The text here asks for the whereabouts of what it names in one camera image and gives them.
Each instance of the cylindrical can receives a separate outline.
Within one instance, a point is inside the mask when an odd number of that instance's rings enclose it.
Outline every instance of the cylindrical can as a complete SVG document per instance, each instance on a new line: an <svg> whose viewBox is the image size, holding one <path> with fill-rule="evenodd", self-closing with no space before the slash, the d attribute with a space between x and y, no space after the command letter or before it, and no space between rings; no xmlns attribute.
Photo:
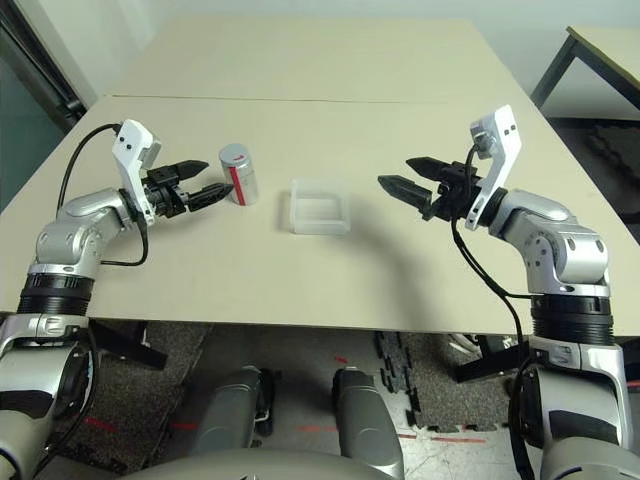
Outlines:
<svg viewBox="0 0 640 480"><path fill-rule="evenodd" d="M227 145L218 154L224 176L233 184L231 198L238 205L251 205L258 200L258 183L247 147L239 143Z"/></svg>

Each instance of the red stripe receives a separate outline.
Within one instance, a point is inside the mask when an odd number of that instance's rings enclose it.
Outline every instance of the red stripe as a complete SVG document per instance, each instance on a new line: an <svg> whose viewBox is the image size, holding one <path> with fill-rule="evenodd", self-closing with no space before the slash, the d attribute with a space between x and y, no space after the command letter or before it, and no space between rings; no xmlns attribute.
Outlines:
<svg viewBox="0 0 640 480"><path fill-rule="evenodd" d="M434 442L445 443L486 443L484 438L450 438L450 437L431 437Z"/></svg>
<svg viewBox="0 0 640 480"><path fill-rule="evenodd" d="M233 182L233 188L236 189L236 196L238 197L238 203L240 205L246 205L244 201L244 193L242 193L242 185L240 185L240 179L238 178L238 172L236 167L229 167L231 173L231 181Z"/></svg>
<svg viewBox="0 0 640 480"><path fill-rule="evenodd" d="M332 425L299 425L296 430L299 432L316 433L316 432L337 432L338 429Z"/></svg>
<svg viewBox="0 0 640 480"><path fill-rule="evenodd" d="M111 432L111 433L115 433L118 431L118 429L115 427L115 425L111 425L110 423L107 422L103 422L102 420L98 420L97 418L93 418L93 417L87 417L84 419L84 423L91 425L93 427L97 427L100 428L102 430L105 430L107 432Z"/></svg>
<svg viewBox="0 0 640 480"><path fill-rule="evenodd" d="M173 422L171 424L169 424L169 426L171 428L176 428L178 430L196 430L198 428L198 425L195 423L178 423L178 422Z"/></svg>

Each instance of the clear plastic box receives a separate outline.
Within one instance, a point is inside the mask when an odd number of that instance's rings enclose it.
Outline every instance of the clear plastic box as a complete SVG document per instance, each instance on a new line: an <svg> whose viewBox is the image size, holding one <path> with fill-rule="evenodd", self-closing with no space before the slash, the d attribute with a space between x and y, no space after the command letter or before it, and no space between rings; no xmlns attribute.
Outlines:
<svg viewBox="0 0 640 480"><path fill-rule="evenodd" d="M344 235L351 228L345 184L296 178L291 184L290 219L294 233Z"/></svg>

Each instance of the cable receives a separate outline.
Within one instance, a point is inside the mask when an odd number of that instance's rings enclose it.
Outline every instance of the cable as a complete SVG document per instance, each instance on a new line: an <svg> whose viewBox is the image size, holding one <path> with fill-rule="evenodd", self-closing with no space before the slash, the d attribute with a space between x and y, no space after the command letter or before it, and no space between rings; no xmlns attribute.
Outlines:
<svg viewBox="0 0 640 480"><path fill-rule="evenodd" d="M69 164L67 165L67 169L65 170L64 176L62 177L62 184L60 185L60 193L58 194L56 213L58 212L58 210L60 210L60 208L62 208L62 205L64 205L64 197L67 194L67 185L69 184L69 178L71 177L71 172L73 171L73 167L76 164L76 161L78 160L82 149L87 143L89 143L89 140L91 140L100 132L104 132L105 130L113 130L114 132L118 133L118 131L120 130L120 126L121 125L119 123L107 123L105 125L101 125L87 133L87 135L80 141L75 151L73 152L73 155L71 155Z"/></svg>
<svg viewBox="0 0 640 480"><path fill-rule="evenodd" d="M53 460L53 457L60 453L69 439L73 436L74 433L76 433L80 425L84 423L84 419L87 417L89 408L91 408L91 405L93 405L98 385L100 365L98 359L98 346L96 344L96 339L93 336L93 332L91 331L91 327L87 327L87 337L89 339L89 354L91 355L91 366L93 373L91 378L91 385L89 386L89 395L87 396L87 400L86 402L84 402L84 405L82 406L82 409L78 413L78 416L74 420L73 424L65 432L62 438L60 438L60 440L55 445L49 448L49 451L47 452L45 457L40 460L34 477L38 475L38 473L40 473L42 469L49 465L49 462Z"/></svg>
<svg viewBox="0 0 640 480"><path fill-rule="evenodd" d="M138 215L136 220L138 230L140 231L140 239L142 240L142 257L136 262L120 262L117 260L102 260L101 265L113 265L118 267L137 267L147 261L149 256L149 235L147 234L147 222L142 215Z"/></svg>
<svg viewBox="0 0 640 480"><path fill-rule="evenodd" d="M71 158L69 159L69 163L67 164L67 169L64 172L64 176L62 177L62 183L60 185L60 193L58 194L58 203L56 205L56 213L62 206L64 205L64 197L67 194L67 186L69 185L69 179L71 178L71 172L73 172L73 167L82 152L82 149L89 143L93 137L95 137L100 132L104 132L106 130L113 130L118 133L120 131L120 127L122 127L119 123L106 123L97 128L91 130L78 144L76 149L74 150ZM128 205L129 209L135 212L135 207ZM121 262L117 260L102 260L100 262L101 265L112 265L119 267L137 267L142 265L149 255L149 236L147 235L147 223L144 221L141 215L136 215L135 217L136 224L138 225L138 230L140 231L140 239L142 240L142 257L140 260L136 262Z"/></svg>
<svg viewBox="0 0 640 480"><path fill-rule="evenodd" d="M527 447L524 444L524 438L522 437L522 431L520 429L520 390L522 390L522 375L530 364L531 359L527 358L522 362L520 368L518 368L518 372L513 379L511 396L509 397L509 439L511 441L511 451L513 452L516 470L522 480L535 479L529 454L527 453Z"/></svg>
<svg viewBox="0 0 640 480"><path fill-rule="evenodd" d="M458 247L458 250L460 251L462 258L465 259L465 261L469 264L471 269L482 279L482 281L489 287L489 289L493 293L495 293L498 296L498 298L500 298L500 300L502 300L502 302L505 304L505 306L513 316L513 321L516 327L516 337L518 339L518 345L522 345L524 343L524 337L522 335L522 324L520 323L520 317L518 316L518 313L516 312L515 308L513 308L513 305L511 305L511 302L509 301L508 297L530 299L531 296L509 293L504 288L502 288L500 284L498 284L498 282L496 282L491 277L491 275L489 275L486 272L486 270L482 267L482 265L480 265L478 260L476 260L476 258L473 256L473 254L467 247L467 244L464 242L462 235L460 235L460 232L458 231L458 217L461 216L460 213L462 209L469 203L469 200L471 199L471 164L473 162L473 157L476 154L477 150L478 150L478 147L476 144L474 144L469 149L469 152L467 153L467 158L465 160L465 184L464 184L465 195L464 195L463 201L460 202L460 204L458 205L457 212L454 213L454 215L451 217L451 235L453 236L453 242L456 244L456 247Z"/></svg>

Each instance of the white wall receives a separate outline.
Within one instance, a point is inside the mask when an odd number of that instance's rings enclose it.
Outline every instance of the white wall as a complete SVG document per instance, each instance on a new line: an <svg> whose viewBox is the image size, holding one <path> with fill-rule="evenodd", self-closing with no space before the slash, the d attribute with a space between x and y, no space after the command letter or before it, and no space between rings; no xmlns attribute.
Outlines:
<svg viewBox="0 0 640 480"><path fill-rule="evenodd" d="M183 13L468 18L530 93L567 25L640 27L640 0L19 0L88 104L161 25ZM629 46L640 50L640 45ZM482 75L482 72L468 72ZM579 61L544 108L554 116L637 118L640 113Z"/></svg>

